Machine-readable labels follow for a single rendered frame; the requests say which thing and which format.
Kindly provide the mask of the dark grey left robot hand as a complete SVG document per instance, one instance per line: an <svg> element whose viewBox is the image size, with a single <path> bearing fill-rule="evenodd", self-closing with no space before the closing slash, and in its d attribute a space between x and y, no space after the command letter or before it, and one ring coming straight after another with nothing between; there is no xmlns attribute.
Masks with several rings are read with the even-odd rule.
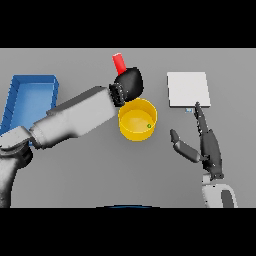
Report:
<svg viewBox="0 0 256 256"><path fill-rule="evenodd" d="M109 85L110 95L116 107L122 107L143 92L143 79L137 67L128 68Z"/></svg>

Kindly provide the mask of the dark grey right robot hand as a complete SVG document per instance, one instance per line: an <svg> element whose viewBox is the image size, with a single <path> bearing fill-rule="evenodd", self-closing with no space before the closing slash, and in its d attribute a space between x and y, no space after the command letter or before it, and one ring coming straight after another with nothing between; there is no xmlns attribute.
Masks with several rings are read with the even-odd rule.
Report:
<svg viewBox="0 0 256 256"><path fill-rule="evenodd" d="M197 120L200 151L182 141L177 132L171 129L170 137L173 148L178 154L192 163L201 162L203 169L210 174L210 180L223 179L224 174L219 143L213 130L207 126L205 115L199 102L195 104L194 116Z"/></svg>

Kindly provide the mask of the red beaker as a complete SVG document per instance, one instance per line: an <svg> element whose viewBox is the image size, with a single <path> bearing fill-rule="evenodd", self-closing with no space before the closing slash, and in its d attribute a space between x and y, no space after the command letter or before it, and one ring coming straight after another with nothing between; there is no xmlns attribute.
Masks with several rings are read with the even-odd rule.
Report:
<svg viewBox="0 0 256 256"><path fill-rule="evenodd" d="M114 54L112 60L119 75L126 71L126 65L121 53Z"/></svg>

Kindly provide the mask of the yellow bowl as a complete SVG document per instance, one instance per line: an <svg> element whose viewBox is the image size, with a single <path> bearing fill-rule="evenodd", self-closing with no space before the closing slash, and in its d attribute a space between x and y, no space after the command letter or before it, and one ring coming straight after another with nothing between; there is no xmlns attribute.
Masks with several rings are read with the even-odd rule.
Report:
<svg viewBox="0 0 256 256"><path fill-rule="evenodd" d="M155 106L143 98L126 102L118 111L120 133L133 142L147 140L155 130L157 119Z"/></svg>

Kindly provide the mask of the pale square measuring scale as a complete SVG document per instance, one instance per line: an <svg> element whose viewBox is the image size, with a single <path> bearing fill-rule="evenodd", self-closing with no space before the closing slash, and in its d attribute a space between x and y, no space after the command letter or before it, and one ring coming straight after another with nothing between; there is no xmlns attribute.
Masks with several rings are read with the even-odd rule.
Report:
<svg viewBox="0 0 256 256"><path fill-rule="evenodd" d="M167 87L171 108L192 109L197 102L204 108L211 106L205 72L168 72Z"/></svg>

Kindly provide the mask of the blue tray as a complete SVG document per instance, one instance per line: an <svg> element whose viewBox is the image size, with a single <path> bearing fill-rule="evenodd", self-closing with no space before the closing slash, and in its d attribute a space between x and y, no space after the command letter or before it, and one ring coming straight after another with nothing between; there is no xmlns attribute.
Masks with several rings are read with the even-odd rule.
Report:
<svg viewBox="0 0 256 256"><path fill-rule="evenodd" d="M41 147L40 125L56 106L59 83L55 75L13 75L0 124L0 149L10 151L25 142Z"/></svg>

